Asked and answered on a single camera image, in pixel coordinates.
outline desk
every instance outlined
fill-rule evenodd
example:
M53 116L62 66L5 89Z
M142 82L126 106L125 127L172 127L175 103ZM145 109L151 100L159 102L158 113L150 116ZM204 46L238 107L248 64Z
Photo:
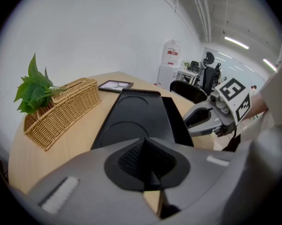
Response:
M133 89L159 91L164 97L172 97L182 116L193 106L192 102L183 97L122 72L101 74L91 78L96 79L98 84L107 80L127 81L134 83ZM99 91L99 94L102 102L73 124L47 152L23 134L23 118L10 151L8 165L10 185L27 194L44 176L75 156L90 150L102 123L119 95L105 91ZM212 150L214 146L210 135L194 137L192 141L198 148Z
M194 85L198 73L194 73L194 72L190 72L190 71L187 71L187 70L179 69L178 70L177 80L182 80L182 77L181 77L182 74L189 76L190 77L190 82L189 83L191 85Z

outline black tray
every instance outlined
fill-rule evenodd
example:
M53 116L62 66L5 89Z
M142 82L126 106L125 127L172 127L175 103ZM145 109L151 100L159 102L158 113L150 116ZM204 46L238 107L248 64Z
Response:
M123 89L91 149L144 137L193 146L172 98L157 91Z

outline ceiling light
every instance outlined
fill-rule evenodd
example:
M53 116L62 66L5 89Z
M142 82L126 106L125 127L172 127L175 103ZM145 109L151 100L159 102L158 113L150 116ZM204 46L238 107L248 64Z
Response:
M222 60L222 61L225 61L225 62L226 62L226 60L223 60L223 59L221 59L221 58L218 58L218 57L215 57L215 58L220 59L220 60Z
M249 46L246 46L246 45L244 45L243 43L240 43L240 42L238 42L238 41L236 41L236 40L234 40L234 39L231 39L231 38L229 38L229 37L225 37L225 39L226 39L226 40L229 40L229 41L231 41L231 42L233 42L233 43L235 43L235 44L238 44L238 45L240 45L241 47L244 47L244 48L246 48L246 49L249 48Z
M267 59L263 59L265 63L267 63L274 71L276 71L275 66L273 66Z
M243 64L243 66L247 67L249 70L251 70L251 71L252 71L252 69L250 69L248 66L246 66L246 65L244 65L244 64Z
M240 69L241 71L243 71L241 68L239 68L239 67L237 67L237 66L235 66L235 65L234 65L234 67L236 67L236 68Z
M223 53L221 53L221 52L218 52L219 54L222 54L222 55L224 55L224 56L227 56L228 58L231 58L230 56L228 56L228 55L225 55L225 54L223 54Z
M231 69L233 69L233 70L235 70L235 71L236 71L236 69L234 69L234 68L232 68L232 67L230 67L230 66L229 66L229 68L231 68Z

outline green plant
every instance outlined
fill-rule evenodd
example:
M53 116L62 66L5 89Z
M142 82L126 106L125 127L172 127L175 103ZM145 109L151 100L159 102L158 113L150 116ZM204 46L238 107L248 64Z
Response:
M190 68L191 67L191 63L188 61L183 61L183 64L185 65L185 67Z
M66 89L56 87L49 80L45 68L45 76L37 69L36 54L30 61L28 77L22 77L23 83L18 87L14 102L22 98L17 110L21 113L33 114L39 108L49 104L51 96L65 91Z

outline picture frame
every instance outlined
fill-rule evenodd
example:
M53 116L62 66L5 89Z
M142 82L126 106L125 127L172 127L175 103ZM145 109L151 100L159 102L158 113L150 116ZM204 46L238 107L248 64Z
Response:
M121 93L122 89L129 89L133 86L133 82L124 82L116 80L108 80L98 86L98 90L106 92Z

